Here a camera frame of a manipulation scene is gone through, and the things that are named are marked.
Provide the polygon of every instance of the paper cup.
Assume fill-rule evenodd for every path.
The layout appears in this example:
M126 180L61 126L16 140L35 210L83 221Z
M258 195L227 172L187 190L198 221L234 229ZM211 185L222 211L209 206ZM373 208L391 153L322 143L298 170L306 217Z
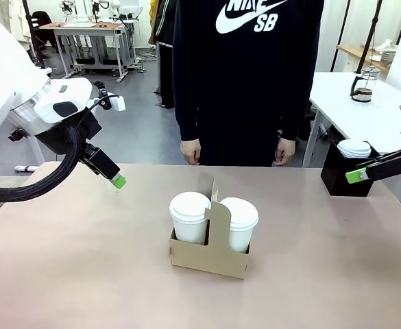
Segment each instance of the paper cup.
M211 201L203 194L185 192L176 195L170 203L175 235L178 240L205 244L206 226L205 209L211 208Z
M236 197L228 197L220 203L231 214L229 245L232 250L245 253L254 227L258 224L258 211L250 202Z

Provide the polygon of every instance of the sweatshirt sleeve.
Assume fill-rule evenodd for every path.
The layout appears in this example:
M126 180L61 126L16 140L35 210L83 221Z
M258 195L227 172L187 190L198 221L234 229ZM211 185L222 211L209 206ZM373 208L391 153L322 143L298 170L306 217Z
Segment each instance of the sweatshirt sleeve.
M313 87L313 78L316 69L317 48L319 46L319 30L322 10L324 8L324 0L305 0L306 2L306 18L305 31L302 34L302 41L296 42L299 51L299 65L296 65L298 72L295 76L297 85L294 84L296 99L290 102L290 106L284 109L284 125L282 137L284 139L294 141L297 132L304 120L308 103L310 100L310 92Z
M182 141L199 138L197 133L198 101L196 83L198 69L198 28L199 12L194 0L178 0L175 15L173 40L173 87L175 117L180 128Z

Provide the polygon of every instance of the yellow garment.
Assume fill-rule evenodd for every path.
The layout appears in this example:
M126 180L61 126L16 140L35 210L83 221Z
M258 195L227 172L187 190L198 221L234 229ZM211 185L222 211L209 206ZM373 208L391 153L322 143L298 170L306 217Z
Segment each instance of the yellow garment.
M150 14L150 21L153 20L155 4L156 4L156 0L151 0L151 3L150 3L151 7L150 7L150 13L149 13Z

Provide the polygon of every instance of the white table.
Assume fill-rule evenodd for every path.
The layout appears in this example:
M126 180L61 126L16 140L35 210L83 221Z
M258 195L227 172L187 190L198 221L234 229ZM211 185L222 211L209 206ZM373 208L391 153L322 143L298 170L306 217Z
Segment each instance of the white table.
M319 126L326 117L345 137L369 142L380 154L401 149L401 91L378 81L370 103L352 101L354 73L316 73L310 100L317 114L305 151L309 167Z

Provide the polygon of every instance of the person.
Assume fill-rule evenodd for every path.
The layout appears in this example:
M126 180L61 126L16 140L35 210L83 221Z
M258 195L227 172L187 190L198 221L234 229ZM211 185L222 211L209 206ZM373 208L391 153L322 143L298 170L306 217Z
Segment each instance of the person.
M174 108L173 94L173 35L177 0L157 0L152 10L149 42L159 44L160 96L163 108Z
M324 0L178 1L175 115L190 165L290 162L308 108L323 6Z

